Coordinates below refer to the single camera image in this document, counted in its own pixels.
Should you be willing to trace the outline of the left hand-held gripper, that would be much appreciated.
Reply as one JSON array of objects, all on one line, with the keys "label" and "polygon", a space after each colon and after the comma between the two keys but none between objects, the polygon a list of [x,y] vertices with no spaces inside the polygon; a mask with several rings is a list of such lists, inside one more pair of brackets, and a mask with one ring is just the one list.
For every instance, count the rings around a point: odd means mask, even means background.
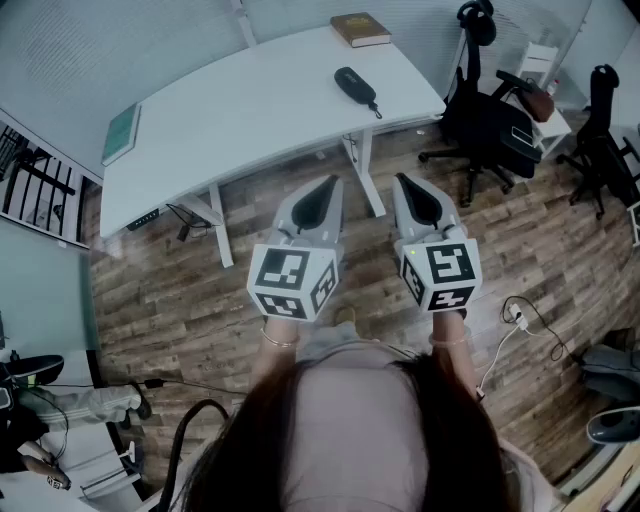
[{"label": "left hand-held gripper", "polygon": [[327,175],[280,203],[273,228],[281,233],[254,247],[247,281],[263,315],[300,322],[318,318],[340,280],[343,200],[343,180]]}]

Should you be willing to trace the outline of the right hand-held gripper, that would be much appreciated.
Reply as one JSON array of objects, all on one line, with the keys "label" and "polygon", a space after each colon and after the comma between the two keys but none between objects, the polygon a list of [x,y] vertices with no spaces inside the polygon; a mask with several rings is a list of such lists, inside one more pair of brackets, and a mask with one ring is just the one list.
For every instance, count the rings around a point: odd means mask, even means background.
[{"label": "right hand-held gripper", "polygon": [[405,173],[393,179],[399,275],[418,307],[426,312],[465,309],[483,278],[478,244],[464,235],[441,238],[458,225],[454,201],[429,181]]}]

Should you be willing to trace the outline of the black glasses case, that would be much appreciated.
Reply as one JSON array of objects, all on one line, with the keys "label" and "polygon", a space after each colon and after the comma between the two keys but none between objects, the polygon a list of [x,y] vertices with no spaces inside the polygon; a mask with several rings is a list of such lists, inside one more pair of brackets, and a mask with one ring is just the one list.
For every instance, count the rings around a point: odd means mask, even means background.
[{"label": "black glasses case", "polygon": [[377,119],[382,119],[376,103],[376,92],[351,67],[342,67],[335,71],[334,80],[338,87],[359,105],[367,106]]}]

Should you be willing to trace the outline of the person's right forearm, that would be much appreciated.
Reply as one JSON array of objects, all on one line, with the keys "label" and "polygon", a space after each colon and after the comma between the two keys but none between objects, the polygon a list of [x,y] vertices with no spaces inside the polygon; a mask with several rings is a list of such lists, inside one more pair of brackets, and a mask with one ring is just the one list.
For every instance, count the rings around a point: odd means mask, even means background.
[{"label": "person's right forearm", "polygon": [[465,309],[435,312],[430,343],[432,355],[443,367],[451,370],[478,401],[478,379],[469,349],[470,334],[465,318]]}]

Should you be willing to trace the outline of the white desk leg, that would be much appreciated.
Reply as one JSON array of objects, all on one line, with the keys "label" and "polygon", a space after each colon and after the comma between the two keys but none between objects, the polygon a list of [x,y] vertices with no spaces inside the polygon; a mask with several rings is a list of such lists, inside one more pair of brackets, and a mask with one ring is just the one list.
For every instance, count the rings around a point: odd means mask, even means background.
[{"label": "white desk leg", "polygon": [[234,265],[231,246],[226,230],[224,211],[217,183],[208,187],[209,199],[204,200],[195,193],[186,194],[178,199],[180,206],[186,207],[197,216],[208,221],[215,229],[221,264],[224,268]]},{"label": "white desk leg", "polygon": [[375,217],[384,216],[386,209],[370,174],[373,131],[364,129],[355,134],[347,133],[342,136],[341,140],[351,158],[352,166],[368,200],[372,214]]}]

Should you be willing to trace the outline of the black office chair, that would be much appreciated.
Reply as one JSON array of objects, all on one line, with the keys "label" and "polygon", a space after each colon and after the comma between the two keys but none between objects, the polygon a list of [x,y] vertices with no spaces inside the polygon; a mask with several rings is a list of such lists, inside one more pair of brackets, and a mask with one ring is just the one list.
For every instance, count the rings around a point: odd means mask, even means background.
[{"label": "black office chair", "polygon": [[620,148],[610,134],[613,96],[619,85],[619,76],[613,67],[604,64],[594,68],[590,77],[590,115],[578,131],[576,149],[570,155],[556,157],[557,164],[568,163],[583,177],[569,203],[576,204],[590,191],[598,205],[597,220],[605,214],[601,195],[604,186],[626,207],[640,201],[637,187],[640,175],[633,176],[625,160],[625,156],[631,154],[640,163],[640,154],[628,138],[623,138],[624,146]]},{"label": "black office chair", "polygon": [[534,144],[523,144],[511,135],[511,127],[517,126],[532,135],[532,121],[525,112],[504,100],[517,89],[527,86],[513,74],[498,70],[500,86],[492,93],[479,90],[481,76],[480,49],[491,45],[496,38],[494,9],[489,0],[469,0],[457,12],[460,27],[465,33],[467,70],[456,69],[456,88],[446,102],[446,109],[439,122],[445,141],[453,140],[453,149],[423,151],[418,155],[425,164],[432,158],[466,158],[468,191],[460,205],[468,207],[473,201],[476,178],[488,169],[503,181],[501,190],[508,194],[514,187],[506,175],[511,172],[530,179],[542,156]]}]

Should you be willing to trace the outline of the person's grey trousers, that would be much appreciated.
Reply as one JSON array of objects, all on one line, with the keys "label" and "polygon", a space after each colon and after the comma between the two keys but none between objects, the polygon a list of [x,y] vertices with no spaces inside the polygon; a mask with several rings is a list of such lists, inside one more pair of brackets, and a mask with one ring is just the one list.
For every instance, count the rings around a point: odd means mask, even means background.
[{"label": "person's grey trousers", "polygon": [[296,360],[321,359],[345,346],[360,342],[377,342],[377,339],[361,337],[353,321],[344,321],[336,326],[314,329],[309,339],[297,350]]}]

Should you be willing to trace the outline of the brown handbag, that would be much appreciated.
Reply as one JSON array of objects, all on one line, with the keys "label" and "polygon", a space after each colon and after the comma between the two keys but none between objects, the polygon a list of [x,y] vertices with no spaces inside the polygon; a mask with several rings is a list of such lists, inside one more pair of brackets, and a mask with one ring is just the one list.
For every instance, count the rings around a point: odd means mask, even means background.
[{"label": "brown handbag", "polygon": [[518,101],[535,122],[547,122],[555,111],[552,97],[531,78],[528,78],[525,83],[526,87],[516,91]]}]

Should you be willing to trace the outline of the black desk control panel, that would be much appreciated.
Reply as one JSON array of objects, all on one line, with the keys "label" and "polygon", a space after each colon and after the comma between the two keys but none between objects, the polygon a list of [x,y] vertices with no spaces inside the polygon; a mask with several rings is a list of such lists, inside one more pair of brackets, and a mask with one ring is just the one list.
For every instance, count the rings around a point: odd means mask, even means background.
[{"label": "black desk control panel", "polygon": [[128,224],[126,226],[126,228],[129,231],[136,231],[139,228],[149,224],[150,222],[153,222],[158,217],[159,217],[159,210],[158,209],[154,209],[154,210],[146,213],[145,215],[143,215],[143,216],[135,219],[134,221],[132,221],[130,224]]}]

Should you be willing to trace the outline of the brown hardcover book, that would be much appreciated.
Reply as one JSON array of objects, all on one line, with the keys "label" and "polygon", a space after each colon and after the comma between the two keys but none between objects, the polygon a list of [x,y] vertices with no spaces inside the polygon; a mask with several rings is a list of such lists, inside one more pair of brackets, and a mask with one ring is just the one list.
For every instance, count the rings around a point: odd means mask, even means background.
[{"label": "brown hardcover book", "polygon": [[391,33],[366,12],[333,16],[330,25],[352,48],[391,42]]}]

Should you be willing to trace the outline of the green book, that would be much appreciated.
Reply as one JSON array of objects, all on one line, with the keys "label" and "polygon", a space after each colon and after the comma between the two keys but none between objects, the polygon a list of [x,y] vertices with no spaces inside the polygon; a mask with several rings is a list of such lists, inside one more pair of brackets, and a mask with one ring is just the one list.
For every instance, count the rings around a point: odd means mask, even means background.
[{"label": "green book", "polygon": [[109,166],[134,148],[140,113],[141,104],[135,103],[111,120],[102,153],[103,166]]}]

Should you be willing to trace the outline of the person's light shirt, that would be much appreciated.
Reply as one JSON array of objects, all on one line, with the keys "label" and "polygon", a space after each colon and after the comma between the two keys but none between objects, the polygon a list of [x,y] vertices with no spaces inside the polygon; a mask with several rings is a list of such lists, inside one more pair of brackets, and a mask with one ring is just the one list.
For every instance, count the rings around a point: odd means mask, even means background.
[{"label": "person's light shirt", "polygon": [[189,475],[181,512],[551,512],[452,366],[351,342],[262,379]]}]

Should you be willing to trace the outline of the grey round appliance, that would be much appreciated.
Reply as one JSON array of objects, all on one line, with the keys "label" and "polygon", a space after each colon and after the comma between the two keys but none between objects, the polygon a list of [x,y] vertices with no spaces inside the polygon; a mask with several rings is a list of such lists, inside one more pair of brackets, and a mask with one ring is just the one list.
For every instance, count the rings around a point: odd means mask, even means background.
[{"label": "grey round appliance", "polygon": [[640,441],[640,406],[628,406],[596,414],[587,424],[588,438],[596,444]]}]

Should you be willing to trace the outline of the black chair seat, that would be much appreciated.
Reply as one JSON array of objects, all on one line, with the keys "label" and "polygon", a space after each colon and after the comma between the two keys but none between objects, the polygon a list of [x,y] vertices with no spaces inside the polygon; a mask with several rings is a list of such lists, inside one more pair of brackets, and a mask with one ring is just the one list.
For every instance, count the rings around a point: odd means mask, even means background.
[{"label": "black chair seat", "polygon": [[42,355],[24,359],[14,358],[0,362],[0,383],[16,382],[28,386],[53,383],[64,368],[64,358],[60,355]]}]

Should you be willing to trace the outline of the white metal frame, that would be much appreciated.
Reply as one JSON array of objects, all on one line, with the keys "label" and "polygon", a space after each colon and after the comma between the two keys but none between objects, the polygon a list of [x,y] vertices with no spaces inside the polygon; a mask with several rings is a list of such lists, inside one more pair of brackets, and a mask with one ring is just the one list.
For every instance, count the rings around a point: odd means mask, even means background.
[{"label": "white metal frame", "polygon": [[86,501],[96,501],[104,496],[120,492],[128,485],[133,486],[141,480],[144,469],[144,455],[142,447],[135,441],[130,441],[118,458],[120,466],[116,469],[80,485],[81,493]]}]

